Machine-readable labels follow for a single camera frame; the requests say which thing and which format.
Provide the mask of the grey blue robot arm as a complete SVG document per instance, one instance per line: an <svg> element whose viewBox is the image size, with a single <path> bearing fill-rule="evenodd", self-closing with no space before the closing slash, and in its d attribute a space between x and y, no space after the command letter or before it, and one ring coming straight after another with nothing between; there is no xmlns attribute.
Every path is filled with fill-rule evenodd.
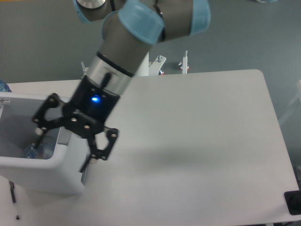
<svg viewBox="0 0 301 226"><path fill-rule="evenodd" d="M52 129L64 127L86 139L91 159L107 160L118 138L105 122L135 76L146 54L159 42L205 31L211 22L206 0L75 0L84 22L102 20L103 44L68 102L56 93L43 102L32 121L37 148Z"/></svg>

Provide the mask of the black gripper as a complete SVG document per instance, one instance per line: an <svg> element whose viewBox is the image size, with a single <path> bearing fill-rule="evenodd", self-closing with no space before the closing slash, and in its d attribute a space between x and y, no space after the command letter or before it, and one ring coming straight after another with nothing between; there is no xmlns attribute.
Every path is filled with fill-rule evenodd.
<svg viewBox="0 0 301 226"><path fill-rule="evenodd" d="M119 135L117 128L104 126L120 98L106 88L111 78L111 75L105 75L100 84L95 84L85 75L68 103L58 94L50 94L32 117L38 135L34 148L40 146L49 131L62 128L62 134L58 135L59 144L69 144L69 131L87 140L90 154L81 166L80 173L85 171L91 159L108 160ZM98 149L96 145L95 135L101 132L106 134L108 140L104 149Z"/></svg>

